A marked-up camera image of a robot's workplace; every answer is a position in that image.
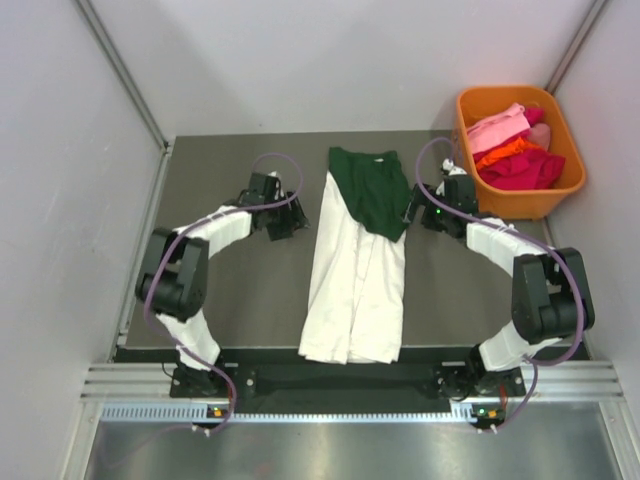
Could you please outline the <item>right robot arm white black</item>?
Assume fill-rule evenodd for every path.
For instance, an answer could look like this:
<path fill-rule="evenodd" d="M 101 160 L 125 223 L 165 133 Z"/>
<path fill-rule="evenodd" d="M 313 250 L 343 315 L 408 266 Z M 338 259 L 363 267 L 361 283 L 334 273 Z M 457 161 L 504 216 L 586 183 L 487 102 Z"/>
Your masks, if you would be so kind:
<path fill-rule="evenodd" d="M 463 366 L 437 374 L 440 391 L 461 401 L 487 396 L 504 377 L 540 350 L 566 338 L 580 343 L 595 323 L 582 255 L 554 249 L 478 209 L 474 181 L 454 174 L 437 187 L 417 183 L 403 215 L 462 242 L 501 268 L 512 280 L 510 320 L 498 333 L 474 346 Z"/>

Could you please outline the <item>white and green t shirt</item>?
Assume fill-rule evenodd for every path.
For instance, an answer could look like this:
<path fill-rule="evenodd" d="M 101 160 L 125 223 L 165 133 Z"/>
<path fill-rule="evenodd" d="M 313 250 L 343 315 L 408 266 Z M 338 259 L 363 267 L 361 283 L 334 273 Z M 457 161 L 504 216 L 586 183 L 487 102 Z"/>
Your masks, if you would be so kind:
<path fill-rule="evenodd" d="M 403 335 L 403 215 L 411 189 L 394 151 L 328 152 L 298 353 L 348 364 L 398 360 Z"/>

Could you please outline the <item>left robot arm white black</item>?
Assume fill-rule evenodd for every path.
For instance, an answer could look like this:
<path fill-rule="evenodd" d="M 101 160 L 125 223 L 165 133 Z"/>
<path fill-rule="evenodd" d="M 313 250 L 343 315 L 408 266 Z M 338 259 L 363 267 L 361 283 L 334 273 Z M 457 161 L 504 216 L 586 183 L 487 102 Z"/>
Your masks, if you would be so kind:
<path fill-rule="evenodd" d="M 147 320 L 159 320 L 178 352 L 172 377 L 177 396 L 212 397 L 228 386 L 221 347 L 203 306 L 209 261 L 230 245 L 265 230 L 272 241 L 309 226 L 297 193 L 276 172 L 254 172 L 248 187 L 215 212 L 177 229 L 157 228 L 135 285 Z"/>

